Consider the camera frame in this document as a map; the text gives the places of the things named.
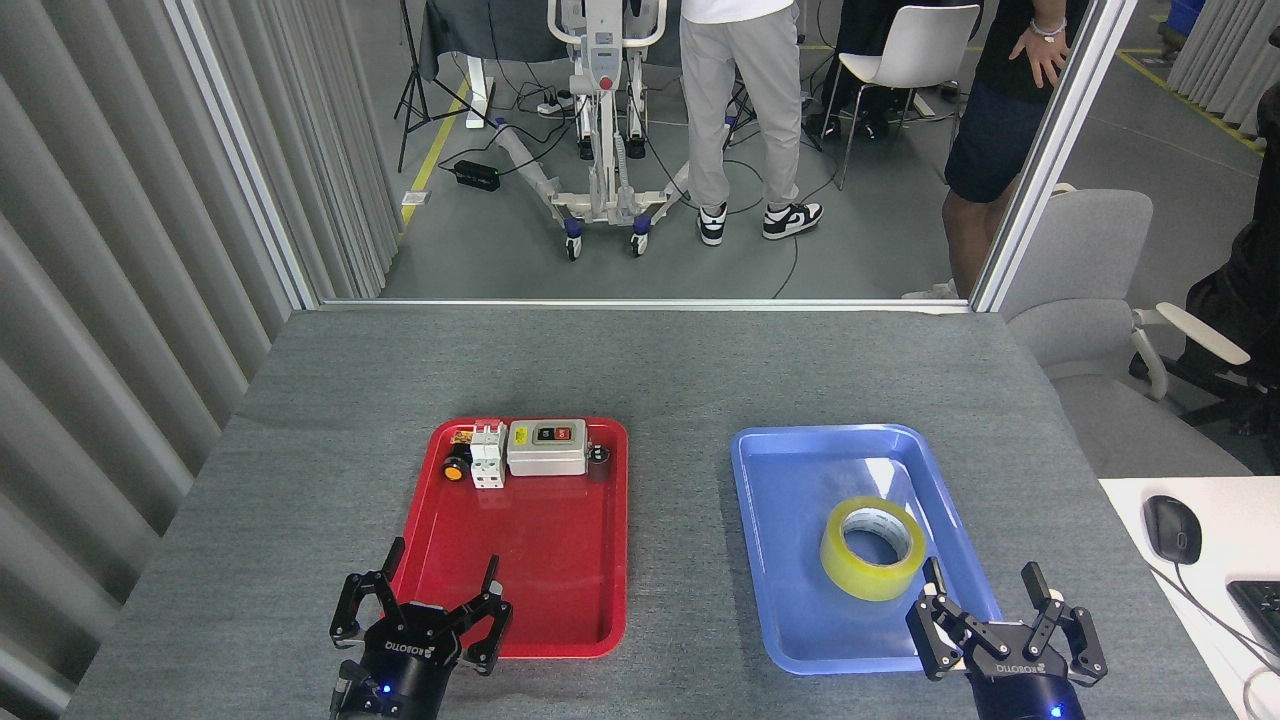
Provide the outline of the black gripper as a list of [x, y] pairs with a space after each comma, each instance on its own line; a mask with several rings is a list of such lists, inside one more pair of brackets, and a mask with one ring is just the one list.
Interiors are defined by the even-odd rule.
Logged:
[[[1070, 606], [1050, 588], [1038, 562], [1021, 569], [1032, 607], [1037, 611], [1021, 652], [992, 625], [960, 609], [946, 591], [938, 559], [923, 565], [925, 584], [905, 616], [925, 675], [937, 682], [965, 669], [980, 719], [1083, 719], [1074, 685], [1092, 687], [1108, 669], [1092, 615]], [[1071, 660], [1051, 650], [1056, 629], [1065, 634]]]
[[[358, 661], [339, 670], [339, 719], [435, 719], [457, 664], [481, 676], [492, 675], [513, 614], [497, 580], [500, 557], [492, 556], [481, 589], [451, 611], [420, 602], [399, 603], [390, 587], [404, 552], [396, 537], [380, 569], [349, 574], [330, 624], [334, 646], [352, 646], [360, 637], [358, 611], [375, 594], [383, 618], [364, 634]], [[471, 644], [463, 635], [489, 619], [488, 633]]]

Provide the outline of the person's hand with bracelet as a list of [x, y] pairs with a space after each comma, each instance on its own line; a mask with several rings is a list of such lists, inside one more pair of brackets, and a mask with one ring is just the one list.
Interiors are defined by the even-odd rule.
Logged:
[[1059, 83], [1069, 53], [1064, 32], [1039, 35], [1028, 28], [1019, 36], [1007, 59], [1014, 63], [1025, 61], [1032, 83], [1037, 88], [1043, 88], [1046, 85], [1053, 87]]

